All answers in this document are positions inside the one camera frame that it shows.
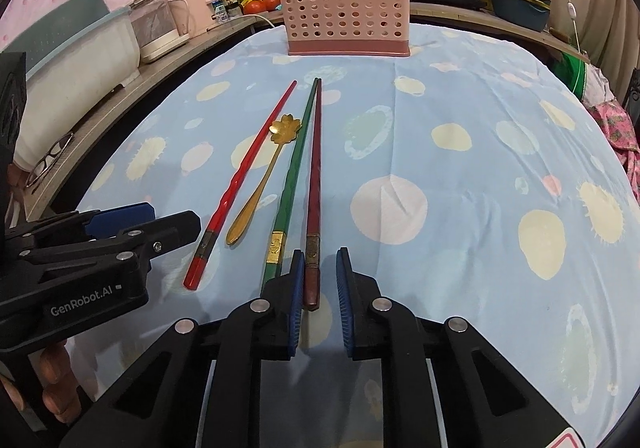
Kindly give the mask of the person's hand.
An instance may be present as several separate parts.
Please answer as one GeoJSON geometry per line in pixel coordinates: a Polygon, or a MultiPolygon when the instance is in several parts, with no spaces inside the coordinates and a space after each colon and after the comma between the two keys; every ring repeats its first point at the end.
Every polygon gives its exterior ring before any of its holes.
{"type": "Polygon", "coordinates": [[[38,367],[43,377],[42,401],[58,422],[70,424],[81,413],[79,383],[70,365],[66,342],[42,351],[38,367]]]}

